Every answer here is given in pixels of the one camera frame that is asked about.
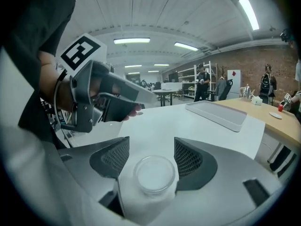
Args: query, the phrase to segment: clear lid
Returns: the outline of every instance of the clear lid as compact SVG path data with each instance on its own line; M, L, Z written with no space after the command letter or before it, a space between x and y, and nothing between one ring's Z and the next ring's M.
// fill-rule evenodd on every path
M175 170L167 158L148 156L136 164L134 178L146 194L160 194L173 183Z

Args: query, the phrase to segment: small white box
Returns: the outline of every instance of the small white box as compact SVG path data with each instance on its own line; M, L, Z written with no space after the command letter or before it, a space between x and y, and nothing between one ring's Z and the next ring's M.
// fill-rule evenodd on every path
M161 89L162 90L182 89L182 83L180 82L162 83Z
M254 96L252 98L252 104L254 104L254 105L261 105L262 104L262 99L260 99L259 96Z

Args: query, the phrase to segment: white table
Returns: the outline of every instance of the white table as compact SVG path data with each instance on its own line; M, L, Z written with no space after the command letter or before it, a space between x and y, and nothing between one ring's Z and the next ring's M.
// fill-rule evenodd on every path
M177 91L179 91L179 89L171 89L171 90L156 89L153 90L152 92L160 96L161 106L165 106L165 95L170 94L170 105L173 105L173 93Z
M174 198L178 174L164 199L149 199L133 179L135 165L149 155L169 159L174 168L174 137L203 141L241 152L254 159L259 149L265 123L247 116L240 132L231 131L215 122L185 109L185 105L157 107L143 110L143 114L124 121L119 136L130 136L130 156L119 176L120 193L128 219L147 223Z

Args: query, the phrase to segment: cable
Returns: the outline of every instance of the cable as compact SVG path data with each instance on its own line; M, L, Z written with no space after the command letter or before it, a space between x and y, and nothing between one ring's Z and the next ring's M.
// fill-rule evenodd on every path
M58 79L57 79L57 81L56 81L56 83L55 83L55 91L54 91L53 104L54 104L55 117L56 117L57 123L58 123L60 129L62 130L62 133L63 133L65 139L67 140L67 142L68 142L70 148L72 148L73 146L72 146L71 141L70 141L69 138L67 137L66 132L61 128L61 121L60 121L60 118L58 117L57 106L56 106L56 96L57 96L58 88L60 87L60 84L62 83L62 80L65 78L66 74L67 74L67 71L64 70L64 71L60 74L60 76L58 77Z
M67 125L68 124L67 116L65 115L65 112L63 112L62 110L61 110L61 113L62 113L63 119L65 121L65 124Z

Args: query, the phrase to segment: mesh grille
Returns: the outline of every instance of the mesh grille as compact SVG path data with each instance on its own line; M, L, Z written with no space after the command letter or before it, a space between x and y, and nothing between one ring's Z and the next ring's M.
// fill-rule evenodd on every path
M103 155L102 160L104 163L110 165L119 173L122 171L126 161L129 157L129 142L113 148Z
M174 159L178 165L179 178L183 178L194 172L202 164L201 155L186 148L182 143L176 141L174 147Z

